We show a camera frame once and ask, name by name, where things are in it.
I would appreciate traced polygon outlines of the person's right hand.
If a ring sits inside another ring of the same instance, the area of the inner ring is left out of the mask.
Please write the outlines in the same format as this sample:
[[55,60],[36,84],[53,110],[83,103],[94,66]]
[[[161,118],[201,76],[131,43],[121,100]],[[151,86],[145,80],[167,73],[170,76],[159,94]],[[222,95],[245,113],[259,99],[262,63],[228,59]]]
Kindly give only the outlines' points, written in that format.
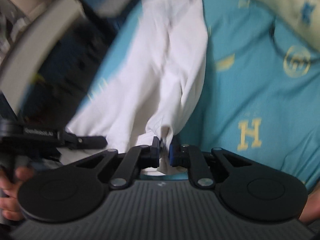
[[312,194],[308,196],[308,200],[303,209],[302,214],[300,215],[299,220],[302,223],[309,224],[314,220],[319,219],[320,213],[320,196],[319,190],[314,191]]

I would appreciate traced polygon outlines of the person's left hand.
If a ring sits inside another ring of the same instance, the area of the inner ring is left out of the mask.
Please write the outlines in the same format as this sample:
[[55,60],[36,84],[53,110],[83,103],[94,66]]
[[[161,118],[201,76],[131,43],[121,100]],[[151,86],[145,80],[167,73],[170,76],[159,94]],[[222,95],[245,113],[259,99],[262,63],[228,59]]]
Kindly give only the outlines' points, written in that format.
[[1,169],[1,190],[7,195],[1,197],[1,211],[5,219],[20,221],[23,219],[22,211],[18,204],[17,194],[21,185],[33,178],[35,171],[31,167],[20,166],[16,169],[17,182],[12,183]]

